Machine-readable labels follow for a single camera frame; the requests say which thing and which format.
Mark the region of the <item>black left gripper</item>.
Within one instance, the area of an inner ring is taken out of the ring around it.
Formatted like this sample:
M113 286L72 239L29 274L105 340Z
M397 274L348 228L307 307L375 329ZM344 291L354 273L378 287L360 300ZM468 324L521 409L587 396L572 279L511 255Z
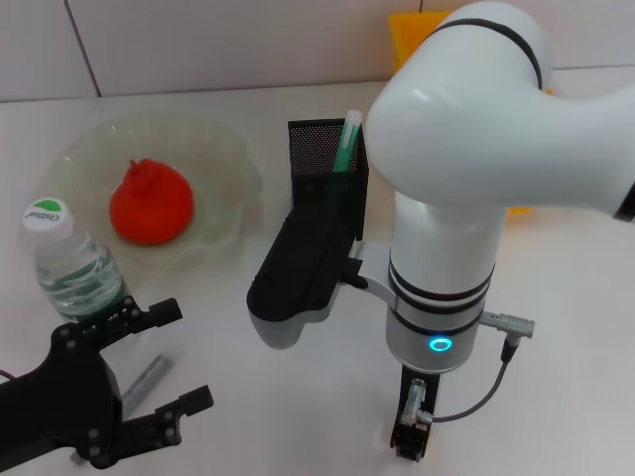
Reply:
M179 396L152 414L122 422L114 374L100 351L130 334L183 318L173 297L143 310L124 297L81 327L54 330L45 360L35 370L0 384L0 469L11 469L71 447L98 469L114 465L114 436L122 451L154 451L182 442L181 417L210 409L208 386Z

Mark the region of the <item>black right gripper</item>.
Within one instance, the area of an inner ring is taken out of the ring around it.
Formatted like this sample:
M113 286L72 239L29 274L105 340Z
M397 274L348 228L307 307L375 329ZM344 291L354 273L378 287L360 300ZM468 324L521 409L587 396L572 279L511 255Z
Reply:
M425 414L424 420L407 425L401 422L402 414L407 405L412 381L417 379L423 381L424 390L418 410ZM390 438L390 447L395 450L398 458L420 462L425 456L440 382L440 374L425 374L402 367L398 410Z

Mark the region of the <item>grey marker pen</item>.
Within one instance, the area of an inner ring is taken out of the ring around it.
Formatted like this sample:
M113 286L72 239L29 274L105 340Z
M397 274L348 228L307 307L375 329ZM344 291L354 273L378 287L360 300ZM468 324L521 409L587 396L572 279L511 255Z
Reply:
M175 365L171 356L159 354L122 394L122 419L128 419Z

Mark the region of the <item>clear green-label water bottle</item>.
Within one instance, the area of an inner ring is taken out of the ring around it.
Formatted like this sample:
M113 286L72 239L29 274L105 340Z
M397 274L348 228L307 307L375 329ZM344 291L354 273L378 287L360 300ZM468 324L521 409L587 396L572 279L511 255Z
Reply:
M60 199L42 197L22 214L39 287L68 324L112 323L131 309L129 288L113 254Z

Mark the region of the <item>red-orange toy orange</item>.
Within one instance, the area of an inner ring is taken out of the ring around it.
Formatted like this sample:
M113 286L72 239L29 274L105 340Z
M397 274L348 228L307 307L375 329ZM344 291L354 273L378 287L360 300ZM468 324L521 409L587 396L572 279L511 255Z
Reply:
M191 224L193 192L172 167L151 159L129 162L109 201L115 232L140 246L159 246L179 237Z

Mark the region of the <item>mint green pen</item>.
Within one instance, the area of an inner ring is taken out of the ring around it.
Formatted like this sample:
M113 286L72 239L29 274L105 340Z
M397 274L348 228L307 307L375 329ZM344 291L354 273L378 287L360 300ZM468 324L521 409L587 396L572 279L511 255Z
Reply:
M333 161L332 171L334 173L345 173L349 170L362 118L363 115L358 110L351 109L347 112Z

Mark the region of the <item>green glass fruit plate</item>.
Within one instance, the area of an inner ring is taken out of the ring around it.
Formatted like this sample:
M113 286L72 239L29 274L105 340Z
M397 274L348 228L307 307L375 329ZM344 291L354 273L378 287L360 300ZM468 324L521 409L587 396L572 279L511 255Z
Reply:
M173 242L142 247L114 231L108 205L132 160L152 159L180 173L193 191L194 214ZM186 269L238 238L262 180L244 137L226 123L186 111L148 111L101 123L52 163L32 196L62 200L119 262L148 270Z

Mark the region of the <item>black mesh pen holder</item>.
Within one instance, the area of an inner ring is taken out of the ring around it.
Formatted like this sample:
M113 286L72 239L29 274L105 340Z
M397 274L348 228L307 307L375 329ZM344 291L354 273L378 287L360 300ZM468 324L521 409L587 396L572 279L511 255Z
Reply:
M344 120L315 119L288 123L293 204L325 199ZM369 167L364 137L357 135L349 163L340 216L363 239Z

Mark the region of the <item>yellow plastic bin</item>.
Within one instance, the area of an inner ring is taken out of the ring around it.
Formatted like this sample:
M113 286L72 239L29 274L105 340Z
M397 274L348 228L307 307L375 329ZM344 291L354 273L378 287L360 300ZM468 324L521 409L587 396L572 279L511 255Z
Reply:
M413 46L373 103L370 158L401 193L430 205L541 206L521 175L537 176L553 51L523 10L465 5Z

